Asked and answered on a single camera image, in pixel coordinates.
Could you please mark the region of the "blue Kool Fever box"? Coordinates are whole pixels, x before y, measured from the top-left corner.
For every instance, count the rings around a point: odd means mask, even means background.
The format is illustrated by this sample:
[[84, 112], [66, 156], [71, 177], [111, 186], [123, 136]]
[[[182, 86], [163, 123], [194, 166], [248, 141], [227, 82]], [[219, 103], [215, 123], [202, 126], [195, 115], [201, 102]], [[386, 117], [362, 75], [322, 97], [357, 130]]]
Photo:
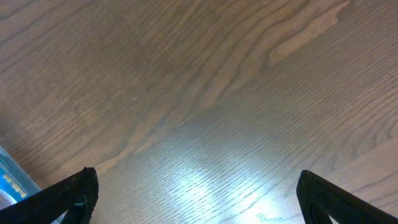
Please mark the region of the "blue Kool Fever box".
[[29, 193], [18, 183], [11, 171], [1, 161], [1, 209], [27, 198]]

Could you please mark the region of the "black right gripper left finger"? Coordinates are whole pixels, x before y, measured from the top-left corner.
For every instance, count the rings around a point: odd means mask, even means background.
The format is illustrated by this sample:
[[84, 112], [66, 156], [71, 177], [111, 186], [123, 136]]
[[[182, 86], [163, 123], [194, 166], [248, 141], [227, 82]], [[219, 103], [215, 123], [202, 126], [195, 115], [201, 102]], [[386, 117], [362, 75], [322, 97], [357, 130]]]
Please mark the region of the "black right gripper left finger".
[[96, 170], [83, 170], [1, 210], [1, 223], [46, 224], [64, 215], [62, 223], [89, 224], [98, 201]]

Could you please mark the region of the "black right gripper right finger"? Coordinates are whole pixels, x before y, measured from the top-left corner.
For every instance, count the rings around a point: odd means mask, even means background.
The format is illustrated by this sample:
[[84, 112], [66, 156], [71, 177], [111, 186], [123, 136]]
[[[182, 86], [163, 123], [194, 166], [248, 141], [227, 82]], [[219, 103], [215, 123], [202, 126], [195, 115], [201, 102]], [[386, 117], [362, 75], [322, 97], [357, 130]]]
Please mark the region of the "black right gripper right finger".
[[309, 170], [300, 173], [296, 194], [306, 224], [397, 223], [397, 218]]

